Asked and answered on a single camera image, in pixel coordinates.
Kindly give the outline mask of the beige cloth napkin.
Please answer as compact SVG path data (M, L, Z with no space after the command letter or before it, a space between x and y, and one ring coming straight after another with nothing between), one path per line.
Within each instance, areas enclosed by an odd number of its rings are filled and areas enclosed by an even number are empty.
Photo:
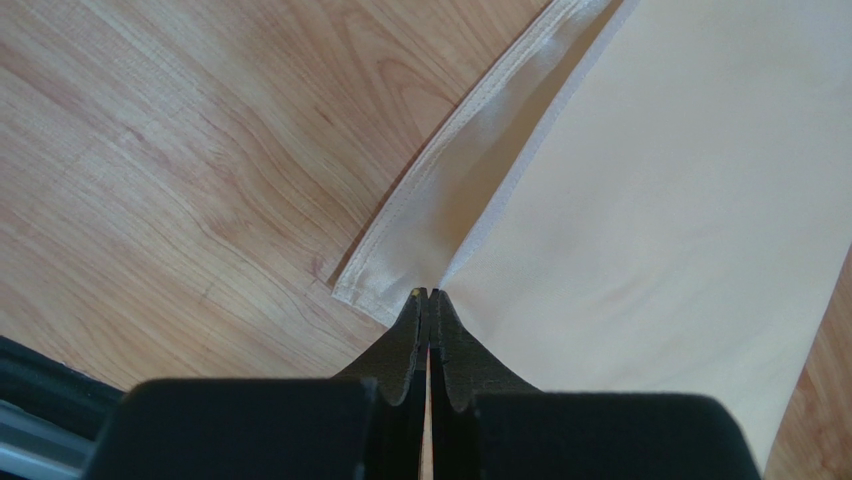
M719 400L764 467L851 243L847 1L556 1L334 296L418 287L543 390Z

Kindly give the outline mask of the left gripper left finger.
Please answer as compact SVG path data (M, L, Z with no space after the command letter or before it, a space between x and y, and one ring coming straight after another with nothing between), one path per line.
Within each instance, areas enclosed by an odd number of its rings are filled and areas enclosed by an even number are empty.
M121 401L88 479L415 479L425 289L327 379L158 379Z

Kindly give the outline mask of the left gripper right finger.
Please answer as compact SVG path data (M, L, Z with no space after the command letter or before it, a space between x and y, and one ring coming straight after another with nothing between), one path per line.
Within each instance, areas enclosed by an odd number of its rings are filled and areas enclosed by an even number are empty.
M756 479L740 427L702 395L545 392L498 360L447 293L429 298L438 479Z

